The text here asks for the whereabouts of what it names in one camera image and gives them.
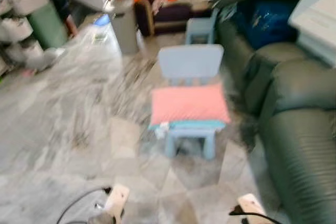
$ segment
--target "pink pillow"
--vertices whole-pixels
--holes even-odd
[[[152,92],[151,125],[174,121],[230,122],[221,84],[169,87]]]

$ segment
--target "cable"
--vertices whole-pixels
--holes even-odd
[[[67,222],[65,224],[88,224],[86,221],[83,220],[73,220],[71,222]]]
[[[265,215],[262,215],[262,214],[258,214],[256,212],[240,212],[240,213],[235,213],[235,212],[231,212],[229,213],[229,215],[231,216],[239,216],[239,215],[255,215],[255,216],[259,216],[259,217],[262,217],[264,219],[267,219],[269,221],[272,221],[273,223],[275,224],[282,224],[281,222],[277,221],[277,220],[274,220],[272,218],[269,218],[268,216],[265,216]]]
[[[88,196],[89,194],[94,193],[95,191],[104,191],[107,195],[110,194],[110,192],[112,191],[112,187],[100,187],[100,188],[96,188],[90,191],[87,191],[86,193],[84,193],[82,196],[78,197],[76,200],[74,200],[69,206],[67,206],[67,208],[62,212],[61,216],[58,218],[56,224],[60,224],[61,219],[63,218],[63,216],[66,214],[66,212],[73,207],[74,204],[76,204],[78,201],[80,201],[81,199],[83,199],[85,196]],[[74,223],[81,223],[81,224],[87,224],[85,221],[71,221],[68,222],[67,224],[74,224]]]

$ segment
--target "blue plastic bag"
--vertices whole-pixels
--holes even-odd
[[[105,26],[110,22],[110,18],[108,14],[104,14],[100,18],[98,18],[93,24],[96,26]]]
[[[295,41],[297,31],[288,25],[295,5],[295,1],[288,0],[253,0],[238,5],[233,20],[254,49],[275,42]]]

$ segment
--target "light blue chair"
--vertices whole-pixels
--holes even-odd
[[[195,80],[208,84],[218,74],[224,50],[221,45],[183,45],[163,48],[159,52],[159,64],[164,78],[177,86],[181,81],[191,86]],[[217,121],[185,121],[169,125],[165,139],[165,154],[176,156],[176,139],[180,137],[204,138],[203,156],[215,157],[215,133],[225,124]]]
[[[190,45],[195,37],[203,37],[208,44],[215,42],[215,23],[218,15],[218,8],[214,8],[210,18],[191,18],[186,28],[185,43]]]

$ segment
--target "gray trash bin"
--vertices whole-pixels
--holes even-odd
[[[135,54],[139,51],[133,5],[134,0],[111,0],[104,7],[122,54]]]

